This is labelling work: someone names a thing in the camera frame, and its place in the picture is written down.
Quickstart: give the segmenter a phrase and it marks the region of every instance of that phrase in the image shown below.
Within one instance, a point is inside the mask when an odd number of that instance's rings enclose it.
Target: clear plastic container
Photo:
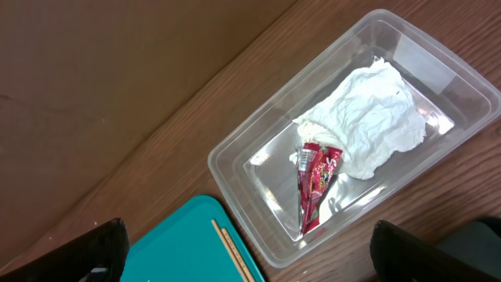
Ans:
[[[426,117],[417,148],[394,153],[369,180],[339,175],[325,199],[332,217],[298,229],[301,145],[292,120],[325,99],[354,69],[383,57],[400,71]],[[458,56],[385,10],[364,16],[284,85],[209,155],[208,164],[240,224],[266,260],[285,267],[400,190],[500,114],[501,93]]]

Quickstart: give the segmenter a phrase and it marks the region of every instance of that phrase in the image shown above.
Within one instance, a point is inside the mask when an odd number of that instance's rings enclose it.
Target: teal plastic lid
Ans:
[[[222,206],[196,196],[131,247],[121,282],[242,281],[212,219],[226,228],[254,279],[265,281]]]

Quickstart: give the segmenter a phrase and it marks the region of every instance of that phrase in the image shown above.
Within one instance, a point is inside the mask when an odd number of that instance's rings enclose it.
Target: red snack wrapper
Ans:
[[[300,190],[300,228],[303,234],[319,225],[319,206],[341,159],[342,150],[306,143],[300,150],[297,167]]]
[[[308,207],[310,190],[308,184],[310,182],[312,162],[316,154],[320,150],[319,144],[306,143],[297,151],[297,189],[299,199],[299,229],[303,230],[303,221],[305,212]]]

